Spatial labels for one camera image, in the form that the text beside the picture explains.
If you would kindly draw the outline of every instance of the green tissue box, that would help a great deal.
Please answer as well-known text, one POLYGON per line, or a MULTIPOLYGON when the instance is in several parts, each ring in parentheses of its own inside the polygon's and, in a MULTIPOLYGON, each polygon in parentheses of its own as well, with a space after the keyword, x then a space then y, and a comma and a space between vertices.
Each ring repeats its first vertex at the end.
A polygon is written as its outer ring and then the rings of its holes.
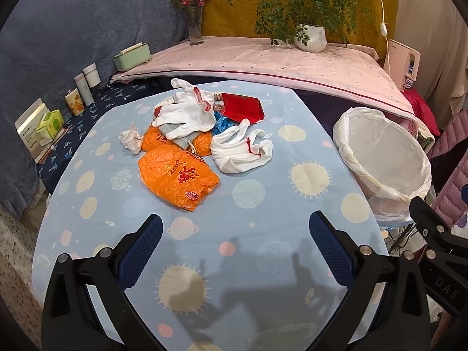
POLYGON ((148 44, 140 42, 122 50, 114 56, 114 63, 116 64, 117 70, 128 71, 139 64, 148 62, 150 58, 151 53, 149 52, 148 44))

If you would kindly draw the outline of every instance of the trash bin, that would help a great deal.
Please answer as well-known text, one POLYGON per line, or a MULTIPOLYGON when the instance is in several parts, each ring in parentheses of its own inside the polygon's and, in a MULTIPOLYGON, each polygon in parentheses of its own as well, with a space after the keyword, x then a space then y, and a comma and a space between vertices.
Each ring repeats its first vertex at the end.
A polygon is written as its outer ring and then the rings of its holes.
POLYGON ((381 111, 362 107, 340 117, 333 141, 379 224, 410 220, 411 199, 424 199, 431 186, 429 159, 416 139, 381 111))

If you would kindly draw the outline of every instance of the potted plant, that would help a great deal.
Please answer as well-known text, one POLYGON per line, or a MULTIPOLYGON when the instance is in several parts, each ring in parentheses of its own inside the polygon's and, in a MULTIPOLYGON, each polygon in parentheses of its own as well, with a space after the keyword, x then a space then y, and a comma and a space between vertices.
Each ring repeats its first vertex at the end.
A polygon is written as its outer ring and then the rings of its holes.
POLYGON ((202 9, 208 0, 171 0, 172 5, 185 13, 191 45, 203 43, 201 34, 202 9))
POLYGON ((347 34, 356 29, 356 5, 360 0, 260 0, 255 33, 296 44, 314 53, 327 45, 325 29, 347 43, 347 34))

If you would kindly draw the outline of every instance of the red chinese character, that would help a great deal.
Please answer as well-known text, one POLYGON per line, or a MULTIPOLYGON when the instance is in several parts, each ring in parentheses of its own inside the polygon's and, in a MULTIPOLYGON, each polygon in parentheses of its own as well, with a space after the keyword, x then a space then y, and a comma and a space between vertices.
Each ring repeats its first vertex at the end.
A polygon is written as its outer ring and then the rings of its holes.
POLYGON ((187 167, 184 165, 183 170, 179 171, 179 183, 187 183, 191 179, 195 179, 195 177, 198 177, 198 174, 195 173, 195 171, 195 167, 187 169, 187 167))
POLYGON ((182 165, 184 164, 185 162, 180 162, 178 159, 175 160, 176 164, 172 167, 172 170, 171 170, 171 175, 174 174, 174 172, 177 170, 177 167, 179 167, 179 165, 182 165))
POLYGON ((163 134, 158 134, 156 141, 161 141, 163 144, 167 143, 168 139, 163 134))

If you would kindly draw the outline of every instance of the pink jacket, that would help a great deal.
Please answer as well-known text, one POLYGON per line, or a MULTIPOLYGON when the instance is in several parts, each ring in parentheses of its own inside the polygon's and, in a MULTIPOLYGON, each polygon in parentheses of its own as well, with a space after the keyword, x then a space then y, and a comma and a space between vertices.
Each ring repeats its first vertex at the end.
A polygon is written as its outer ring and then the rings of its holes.
MULTIPOLYGON (((468 138, 468 111, 461 111, 445 129, 427 156, 429 159, 443 155, 453 149, 455 145, 468 138)), ((468 206, 462 201, 460 190, 468 183, 468 151, 450 175, 431 207, 449 225, 455 223, 467 211, 468 206)))

